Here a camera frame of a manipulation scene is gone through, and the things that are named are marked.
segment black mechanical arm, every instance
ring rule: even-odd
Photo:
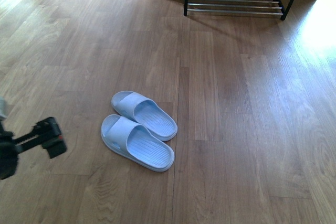
[[[37,145],[47,150],[54,158],[67,150],[61,129],[55,118],[46,118],[33,127],[33,130],[17,139],[13,133],[5,131],[0,120],[0,180],[11,177],[16,172],[18,155]]]

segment slipper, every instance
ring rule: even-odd
[[[168,145],[155,138],[143,125],[123,116],[105,118],[101,137],[115,153],[155,172],[168,170],[174,162],[174,151]]]
[[[168,141],[177,134],[175,121],[153,100],[141,94],[121,91],[112,97],[111,103],[119,114],[142,124],[161,141]]]

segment laminate flooring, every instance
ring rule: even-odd
[[[276,18],[190,14],[182,0],[0,0],[4,128],[54,116],[66,153],[36,147],[0,181],[0,223],[336,223],[336,5]],[[110,151],[112,96],[178,124],[164,173]]]

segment slipper strap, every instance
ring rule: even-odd
[[[139,123],[135,123],[121,116],[107,132],[105,137],[106,139],[113,140],[113,143],[119,145],[120,150],[128,153],[127,140],[132,130],[139,125]]]
[[[126,116],[130,119],[135,120],[134,117],[134,110],[135,108],[142,102],[145,101],[151,101],[153,103],[155,103],[153,100],[144,97],[143,95],[136,93],[136,92],[132,92],[131,94],[129,94],[128,96],[126,96],[124,99],[122,99],[118,104],[118,112],[120,114],[122,114],[123,116]]]

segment pair of slippers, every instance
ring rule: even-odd
[[[112,151],[155,172],[168,170],[173,150],[163,141],[177,134],[177,125],[153,100],[132,91],[112,97],[121,115],[109,115],[101,126],[101,137]]]

